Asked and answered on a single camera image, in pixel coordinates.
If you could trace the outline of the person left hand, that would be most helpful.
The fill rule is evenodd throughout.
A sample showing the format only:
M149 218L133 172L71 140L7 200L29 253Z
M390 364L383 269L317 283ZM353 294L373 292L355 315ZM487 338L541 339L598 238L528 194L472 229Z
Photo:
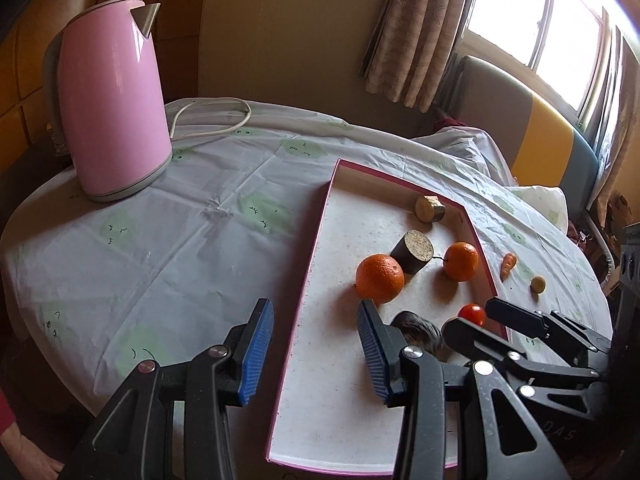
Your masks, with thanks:
M22 434L16 422L1 434L1 445L10 460L27 480L54 480L64 464L38 448L32 440Z

